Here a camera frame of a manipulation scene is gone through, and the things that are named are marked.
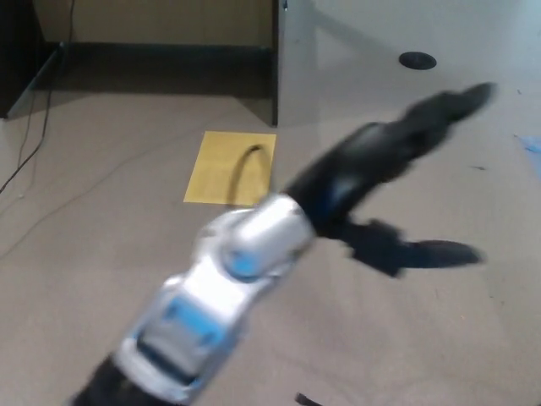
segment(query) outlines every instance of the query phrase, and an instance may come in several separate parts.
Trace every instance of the desk leg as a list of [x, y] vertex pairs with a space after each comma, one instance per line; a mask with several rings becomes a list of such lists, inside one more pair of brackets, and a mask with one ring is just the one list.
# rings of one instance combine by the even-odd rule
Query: desk leg
[[0, 118], [49, 58], [31, 0], [0, 1]]
[[281, 53], [284, 36], [284, 18], [285, 9], [283, 0], [272, 1], [272, 78], [271, 92], [272, 98], [272, 126], [278, 126], [280, 113], [280, 77], [281, 77]]

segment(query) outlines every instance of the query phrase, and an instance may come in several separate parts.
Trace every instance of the black cord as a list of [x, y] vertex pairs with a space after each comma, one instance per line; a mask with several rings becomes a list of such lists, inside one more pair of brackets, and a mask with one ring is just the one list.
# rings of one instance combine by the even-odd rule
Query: black cord
[[227, 191], [227, 202], [226, 202], [226, 208], [231, 210], [235, 206], [235, 200], [237, 197], [237, 189], [238, 189], [238, 182], [240, 181], [240, 178], [243, 174], [244, 167], [246, 166], [246, 162], [248, 161], [248, 158], [250, 155], [252, 155], [254, 152], [260, 152], [261, 156], [261, 166], [264, 169], [269, 170], [269, 190], [271, 192], [275, 192], [276, 188], [274, 185], [274, 179], [272, 177], [272, 162], [271, 162], [271, 154], [266, 150], [264, 145], [258, 144], [258, 145], [252, 145], [250, 146], [243, 155], [238, 159], [237, 165], [235, 165], [235, 168], [233, 169], [233, 173], [231, 175], [231, 181], [229, 183], [229, 190]]
[[[40, 142], [37, 144], [36, 148], [26, 157], [26, 159], [21, 163], [18, 163], [17, 169], [15, 172], [12, 173], [12, 175], [8, 178], [8, 180], [3, 184], [2, 188], [0, 188], [0, 194], [3, 193], [3, 191], [8, 187], [8, 185], [15, 179], [15, 177], [19, 174], [19, 172], [25, 167], [25, 165], [29, 162], [30, 159], [34, 157], [35, 154], [40, 150], [41, 146], [43, 145], [43, 141], [45, 140], [46, 130], [47, 130], [47, 124], [49, 123], [49, 112], [51, 111], [51, 99], [52, 99], [52, 91], [54, 89], [54, 85], [57, 83], [58, 79], [62, 76], [63, 70], [66, 65], [66, 61], [68, 60], [68, 51], [69, 47], [71, 46], [71, 41], [73, 40], [74, 36], [74, 10], [75, 10], [75, 0], [71, 0], [71, 6], [69, 8], [69, 35], [68, 35], [68, 42], [66, 43], [63, 55], [62, 55], [62, 61], [60, 63], [60, 66], [58, 67], [56, 76], [52, 79], [51, 84], [49, 85], [49, 90], [47, 92], [47, 99], [46, 99], [46, 107], [45, 107], [45, 118], [43, 119], [43, 128], [41, 130], [41, 138]], [[36, 48], [39, 48], [40, 41], [36, 43]], [[25, 146], [26, 139], [28, 138], [28, 133], [30, 131], [30, 117], [32, 115], [32, 110], [34, 107], [34, 97], [32, 96], [32, 102], [30, 104], [30, 112], [28, 117], [28, 123], [26, 125], [26, 133], [25, 138], [23, 141], [23, 145], [21, 146], [20, 153], [19, 153], [19, 161], [22, 154], [22, 149]]]

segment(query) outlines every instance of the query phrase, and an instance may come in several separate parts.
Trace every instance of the yellow envelope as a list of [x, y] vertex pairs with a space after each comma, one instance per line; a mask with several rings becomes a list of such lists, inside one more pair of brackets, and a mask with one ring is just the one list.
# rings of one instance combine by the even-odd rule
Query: yellow envelope
[[239, 206], [254, 205], [269, 191], [275, 143], [276, 134], [206, 131], [184, 201], [226, 204], [238, 160], [251, 146], [262, 145], [268, 157], [264, 156], [262, 161], [260, 151], [251, 154], [241, 172], [236, 198], [232, 202]]

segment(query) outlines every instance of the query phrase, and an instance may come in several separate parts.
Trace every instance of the silver robotic wrist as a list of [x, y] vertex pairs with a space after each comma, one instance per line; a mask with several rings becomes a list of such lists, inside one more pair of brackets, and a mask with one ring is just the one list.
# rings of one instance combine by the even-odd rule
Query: silver robotic wrist
[[192, 267], [170, 277], [128, 331], [115, 364], [152, 396], [191, 404], [241, 339], [250, 310], [314, 238], [287, 195], [218, 217], [199, 234]]

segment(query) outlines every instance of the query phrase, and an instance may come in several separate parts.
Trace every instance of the robotic arm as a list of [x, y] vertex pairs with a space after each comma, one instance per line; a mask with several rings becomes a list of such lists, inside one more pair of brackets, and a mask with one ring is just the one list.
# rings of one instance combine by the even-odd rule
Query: robotic arm
[[167, 279], [74, 406], [191, 405], [243, 337], [249, 312], [319, 236], [339, 227], [378, 185], [448, 138], [493, 86], [441, 93], [392, 123], [371, 123], [255, 208], [230, 211], [199, 234], [193, 265]]

